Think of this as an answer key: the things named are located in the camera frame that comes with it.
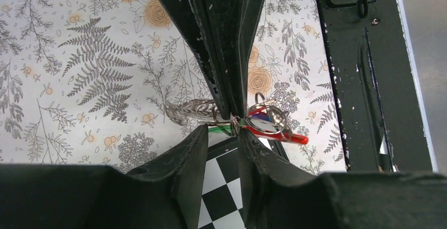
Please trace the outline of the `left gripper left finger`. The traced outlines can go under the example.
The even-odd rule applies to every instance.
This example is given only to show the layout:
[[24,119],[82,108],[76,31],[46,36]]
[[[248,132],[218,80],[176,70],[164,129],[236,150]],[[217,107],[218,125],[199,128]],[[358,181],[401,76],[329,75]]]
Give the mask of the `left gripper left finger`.
[[111,166],[1,165],[1,228],[197,228],[208,127],[123,174]]

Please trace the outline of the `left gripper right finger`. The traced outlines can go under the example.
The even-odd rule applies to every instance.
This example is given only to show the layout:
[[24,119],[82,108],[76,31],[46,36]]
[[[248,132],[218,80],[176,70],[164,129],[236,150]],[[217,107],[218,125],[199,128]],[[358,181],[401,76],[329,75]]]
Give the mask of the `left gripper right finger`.
[[246,228],[446,228],[446,177],[323,173],[314,176],[238,136]]

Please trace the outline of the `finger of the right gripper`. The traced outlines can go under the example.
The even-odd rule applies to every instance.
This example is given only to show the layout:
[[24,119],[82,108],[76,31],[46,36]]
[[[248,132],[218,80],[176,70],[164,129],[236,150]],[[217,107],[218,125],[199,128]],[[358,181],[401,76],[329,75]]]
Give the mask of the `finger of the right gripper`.
[[216,57],[207,48],[209,43],[204,35],[204,26],[200,20],[195,0],[159,1],[193,52],[220,114],[222,116],[230,115],[229,102],[224,99],[224,84],[222,79],[218,79]]
[[209,22],[221,87],[222,117],[243,117],[248,62],[265,0],[210,0]]

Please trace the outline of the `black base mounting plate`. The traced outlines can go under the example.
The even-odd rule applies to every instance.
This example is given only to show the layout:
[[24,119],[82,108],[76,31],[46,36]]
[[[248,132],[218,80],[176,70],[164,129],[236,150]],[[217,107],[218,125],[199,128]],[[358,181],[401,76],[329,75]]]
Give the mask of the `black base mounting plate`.
[[316,0],[348,171],[436,172],[400,0]]

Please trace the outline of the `black white chessboard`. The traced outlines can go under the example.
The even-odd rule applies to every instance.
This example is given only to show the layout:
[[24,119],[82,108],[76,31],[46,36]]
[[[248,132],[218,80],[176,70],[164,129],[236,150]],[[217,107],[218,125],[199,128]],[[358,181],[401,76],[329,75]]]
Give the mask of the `black white chessboard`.
[[245,228],[237,147],[230,138],[208,149],[198,228]]

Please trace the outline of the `key with green tag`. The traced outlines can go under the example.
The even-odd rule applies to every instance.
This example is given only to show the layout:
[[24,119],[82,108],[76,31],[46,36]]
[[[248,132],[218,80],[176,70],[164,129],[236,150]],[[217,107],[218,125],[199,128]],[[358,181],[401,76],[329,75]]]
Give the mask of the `key with green tag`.
[[235,134],[233,134],[233,130],[230,125],[209,126],[208,131],[212,132],[212,133],[222,132],[229,137],[232,137],[235,135]]

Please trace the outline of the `floral patterned table mat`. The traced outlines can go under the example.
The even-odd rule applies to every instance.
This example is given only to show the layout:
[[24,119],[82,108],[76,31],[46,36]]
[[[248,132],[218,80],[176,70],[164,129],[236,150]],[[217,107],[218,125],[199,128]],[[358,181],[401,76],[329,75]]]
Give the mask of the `floral patterned table mat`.
[[[285,144],[312,174],[344,170],[315,0],[266,0],[248,62],[262,93],[310,138]],[[210,98],[159,0],[1,0],[1,162],[106,164],[126,172],[197,126],[169,104]]]

